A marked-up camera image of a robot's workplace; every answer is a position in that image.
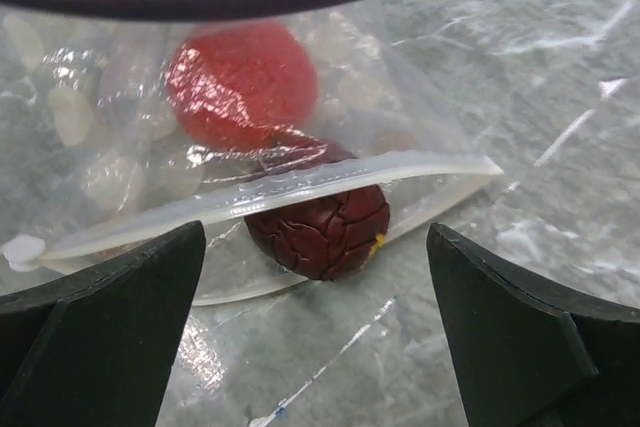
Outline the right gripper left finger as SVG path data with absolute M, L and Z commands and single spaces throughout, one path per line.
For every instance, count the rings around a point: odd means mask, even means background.
M 155 425 L 205 248 L 190 222 L 2 296 L 2 425 Z

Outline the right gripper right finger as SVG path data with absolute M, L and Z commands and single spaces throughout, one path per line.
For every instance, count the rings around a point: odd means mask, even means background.
M 639 311 L 531 272 L 443 224 L 426 249 L 471 426 L 636 426 Z

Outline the fake purple beet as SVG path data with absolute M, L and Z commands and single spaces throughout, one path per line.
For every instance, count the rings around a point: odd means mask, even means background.
M 258 248 L 286 270 L 337 281 L 364 269 L 386 240 L 390 206 L 379 185 L 343 191 L 244 218 Z

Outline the clear zip top bag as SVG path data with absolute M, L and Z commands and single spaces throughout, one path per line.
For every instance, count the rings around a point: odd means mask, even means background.
M 61 276 L 188 221 L 205 228 L 198 307 L 283 292 L 302 277 L 261 253 L 247 215 L 379 185 L 393 241 L 486 187 L 472 145 L 426 74 L 390 45 L 375 0 L 270 19 L 306 49 L 315 109 L 269 148 L 199 143 L 165 85 L 196 31 L 1 10 L 1 267 Z

